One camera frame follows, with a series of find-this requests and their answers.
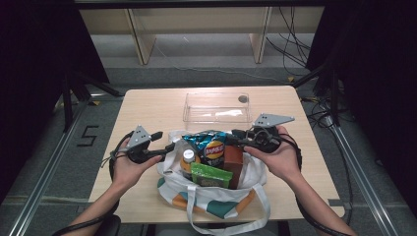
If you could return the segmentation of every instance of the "white tote bag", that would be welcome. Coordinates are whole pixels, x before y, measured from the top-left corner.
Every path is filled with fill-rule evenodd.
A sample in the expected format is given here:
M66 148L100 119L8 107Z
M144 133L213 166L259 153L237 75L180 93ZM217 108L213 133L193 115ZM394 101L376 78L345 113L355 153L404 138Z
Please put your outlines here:
M263 188L267 182L264 163L245 152L237 190L200 187L180 173L180 159L176 152L181 142L185 141L179 140L165 161L157 164L161 175L157 187L162 197L171 205L185 208L190 224L202 234L235 235L263 228L270 215L269 201ZM193 223L194 211L205 211L219 218L236 217L255 196L258 196L264 211L258 220L221 229L204 229Z

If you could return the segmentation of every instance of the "human hand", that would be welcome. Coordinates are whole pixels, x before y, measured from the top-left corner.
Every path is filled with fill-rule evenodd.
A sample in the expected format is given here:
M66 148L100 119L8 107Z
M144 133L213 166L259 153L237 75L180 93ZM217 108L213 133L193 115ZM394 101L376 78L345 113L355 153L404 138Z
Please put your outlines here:
M285 135L288 135L287 130L283 126L276 126L276 130L280 135L284 135L284 138L286 138ZM265 153L254 147L244 147L244 150L260 159L267 166L269 172L285 182L290 177L301 174L295 148L286 142L281 142L279 148L272 153Z
M126 139L120 148L125 148L130 139ZM129 159L126 152L118 152L114 162L113 186L124 191L135 186L144 172L157 164L162 159L161 155L154 156L148 161L138 164Z

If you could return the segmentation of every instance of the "plastic lid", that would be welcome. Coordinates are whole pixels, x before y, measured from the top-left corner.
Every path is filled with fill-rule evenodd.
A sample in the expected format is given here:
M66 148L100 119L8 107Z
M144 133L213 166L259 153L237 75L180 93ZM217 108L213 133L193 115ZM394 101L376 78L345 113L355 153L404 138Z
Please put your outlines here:
M184 161L186 162L193 162L196 159L194 157L194 151L191 149L184 150L183 156L184 156Z

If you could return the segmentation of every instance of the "handheld controller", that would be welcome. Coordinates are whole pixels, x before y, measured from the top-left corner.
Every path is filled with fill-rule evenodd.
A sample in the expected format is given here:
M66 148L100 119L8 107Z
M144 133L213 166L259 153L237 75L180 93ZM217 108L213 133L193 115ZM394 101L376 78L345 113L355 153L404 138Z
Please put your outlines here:
M275 126L293 121L294 117L278 116L262 113L252 126L251 130L232 130L228 141L236 146L249 146L263 152L271 153L279 148L282 142Z
M120 148L118 152L126 151L127 156L133 162L141 164L149 160L150 158L162 155L162 160L165 160L165 155L174 150L175 144L171 143L166 146L165 149L148 150L150 142L159 140L162 138L162 132L156 132L150 135L142 126L138 126L136 130L131 133L131 138L125 148Z

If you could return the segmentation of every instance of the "person's left hand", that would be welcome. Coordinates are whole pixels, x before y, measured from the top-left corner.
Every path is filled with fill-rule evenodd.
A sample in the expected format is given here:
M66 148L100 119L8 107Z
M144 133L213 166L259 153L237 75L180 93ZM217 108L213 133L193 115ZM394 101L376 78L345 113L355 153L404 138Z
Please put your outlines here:
M124 148L129 140L130 139L126 139L120 148ZM161 155L157 155L142 164L138 164L130 160L129 157L126 156L126 152L118 152L116 157L112 185L121 187L125 191L135 186L142 174L144 174L147 169L157 164L162 158Z

